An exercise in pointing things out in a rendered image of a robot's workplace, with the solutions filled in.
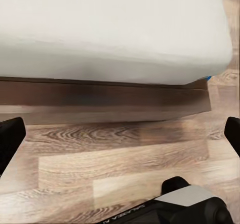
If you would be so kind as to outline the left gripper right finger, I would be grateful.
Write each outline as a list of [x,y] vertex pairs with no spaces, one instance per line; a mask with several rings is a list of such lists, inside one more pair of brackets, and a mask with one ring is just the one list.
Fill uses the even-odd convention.
[[240,118],[230,116],[227,119],[224,135],[240,157]]

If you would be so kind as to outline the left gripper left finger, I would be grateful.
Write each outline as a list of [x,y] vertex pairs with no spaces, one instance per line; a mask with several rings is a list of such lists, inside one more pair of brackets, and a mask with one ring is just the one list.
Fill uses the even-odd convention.
[[26,136],[22,117],[0,122],[0,177]]

